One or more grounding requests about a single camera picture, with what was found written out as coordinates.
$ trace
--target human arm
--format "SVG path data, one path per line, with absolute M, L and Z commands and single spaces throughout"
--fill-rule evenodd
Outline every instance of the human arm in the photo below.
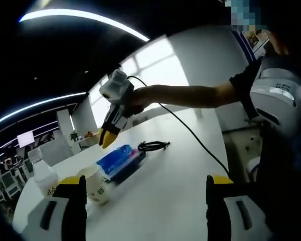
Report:
M 148 106 L 151 103 L 181 105 L 191 108 L 216 108 L 238 101 L 230 82 L 216 87 L 152 85 L 134 91 L 130 103 Z

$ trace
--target bottle cap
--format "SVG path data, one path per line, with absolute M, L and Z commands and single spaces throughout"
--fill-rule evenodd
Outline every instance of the bottle cap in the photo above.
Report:
M 39 148 L 35 148 L 28 152 L 28 157 L 32 164 L 35 164 L 36 162 L 42 160 L 42 154 L 41 150 Z

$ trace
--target table surface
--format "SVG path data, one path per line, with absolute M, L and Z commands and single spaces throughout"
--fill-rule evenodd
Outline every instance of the table surface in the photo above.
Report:
M 213 109 L 175 113 L 228 168 L 221 128 Z M 87 200 L 86 240 L 206 240 L 206 177 L 226 175 L 171 114 L 152 118 L 120 133 L 107 149 L 92 146 L 53 166 L 61 178 L 75 175 L 112 150 L 140 142 L 171 142 L 166 150 L 147 153 L 142 166 L 117 186 L 110 201 L 97 207 Z M 31 178 L 19 198 L 13 227 L 22 232 L 31 210 L 43 199 Z

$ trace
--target black cable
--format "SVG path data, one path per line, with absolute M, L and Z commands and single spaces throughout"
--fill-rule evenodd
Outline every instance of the black cable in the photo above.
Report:
M 168 147 L 168 145 L 170 144 L 170 142 L 142 142 L 138 145 L 137 149 L 139 151 L 143 151 L 143 152 L 152 152 L 152 151 L 157 151 L 159 149 L 166 149 L 166 147 Z
M 135 76 L 129 76 L 127 77 L 127 79 L 129 78 L 135 78 L 135 79 L 138 79 L 143 85 L 147 86 L 141 79 L 135 77 Z M 175 115 L 172 111 L 170 111 L 169 109 L 167 109 L 165 106 L 163 106 L 162 104 L 159 103 L 159 105 L 161 107 L 163 107 L 165 110 L 167 110 L 169 113 L 171 113 L 173 116 L 175 116 L 176 119 L 178 119 L 180 121 L 180 123 L 182 123 L 189 131 L 190 133 L 195 137 L 195 139 L 198 141 L 198 143 L 204 148 L 204 150 L 211 155 L 211 157 L 213 157 L 213 159 L 218 163 L 220 164 L 220 166 L 224 169 L 224 171 L 226 172 L 227 176 L 230 177 L 230 173 L 229 171 L 226 169 L 226 167 L 223 165 L 223 163 L 217 159 L 217 157 L 210 152 L 209 149 L 207 149 L 207 147 L 201 142 L 201 140 L 197 137 L 197 135 L 191 130 L 191 128 L 188 127 L 188 125 L 186 125 L 177 115 Z

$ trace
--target floor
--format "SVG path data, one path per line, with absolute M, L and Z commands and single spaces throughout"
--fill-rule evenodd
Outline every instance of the floor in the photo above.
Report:
M 261 154 L 262 138 L 259 134 L 259 128 L 224 132 L 223 138 L 233 181 L 248 182 L 245 167 L 251 159 Z

